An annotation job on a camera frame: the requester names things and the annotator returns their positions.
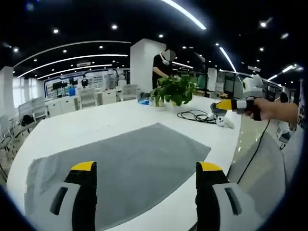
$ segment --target human hand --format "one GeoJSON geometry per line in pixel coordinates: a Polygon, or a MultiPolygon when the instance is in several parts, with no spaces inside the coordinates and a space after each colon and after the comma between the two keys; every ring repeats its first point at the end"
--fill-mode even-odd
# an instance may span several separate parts
{"type": "MultiPolygon", "coordinates": [[[[256,105],[258,108],[260,108],[260,117],[261,120],[267,120],[272,119],[275,108],[274,103],[270,102],[266,99],[256,98],[254,100],[254,105],[256,105]]],[[[251,119],[254,118],[254,113],[252,111],[245,111],[245,115],[249,116],[251,119]]]]}

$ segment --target potted plant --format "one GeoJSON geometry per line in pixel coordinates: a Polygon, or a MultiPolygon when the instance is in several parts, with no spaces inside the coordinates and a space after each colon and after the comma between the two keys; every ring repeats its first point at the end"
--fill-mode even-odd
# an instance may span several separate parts
{"type": "Polygon", "coordinates": [[[161,106],[160,102],[173,102],[175,106],[187,104],[192,100],[196,92],[196,84],[189,75],[181,77],[162,77],[157,81],[158,87],[151,92],[152,100],[156,106],[161,106]]]}

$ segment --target white controller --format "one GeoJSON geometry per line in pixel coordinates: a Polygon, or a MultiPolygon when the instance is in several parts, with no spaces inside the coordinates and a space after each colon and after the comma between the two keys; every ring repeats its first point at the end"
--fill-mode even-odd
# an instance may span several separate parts
{"type": "Polygon", "coordinates": [[[216,119],[216,124],[220,127],[234,128],[234,124],[231,122],[231,120],[222,116],[218,116],[216,119]]]}

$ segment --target black shirt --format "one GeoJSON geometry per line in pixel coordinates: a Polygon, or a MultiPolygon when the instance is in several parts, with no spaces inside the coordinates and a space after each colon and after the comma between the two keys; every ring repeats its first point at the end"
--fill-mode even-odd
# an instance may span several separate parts
{"type": "MultiPolygon", "coordinates": [[[[172,75],[172,63],[169,62],[169,65],[164,64],[163,60],[162,60],[162,58],[160,57],[159,54],[154,57],[153,67],[157,67],[161,72],[165,73],[168,76],[172,75]]],[[[153,87],[153,89],[157,88],[157,81],[160,78],[161,78],[161,76],[156,74],[153,71],[153,76],[152,76],[152,87],[153,87]]]]}

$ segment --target white table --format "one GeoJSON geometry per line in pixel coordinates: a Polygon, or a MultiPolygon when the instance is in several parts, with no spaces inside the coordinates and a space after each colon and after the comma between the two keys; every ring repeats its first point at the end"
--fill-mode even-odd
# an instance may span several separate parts
{"type": "MultiPolygon", "coordinates": [[[[210,105],[217,100],[194,97],[187,105],[162,110],[138,104],[136,100],[113,103],[64,114],[41,121],[19,150],[8,175],[7,189],[24,213],[24,193],[28,167],[34,159],[50,156],[63,150],[104,140],[132,130],[161,123],[212,148],[206,161],[220,166],[227,174],[233,159],[241,116],[228,111],[226,117],[234,129],[215,124],[180,119],[177,112],[200,109],[211,112],[210,105]]],[[[110,231],[187,231],[197,221],[195,205],[195,174],[169,197],[140,216],[110,231]]]]}

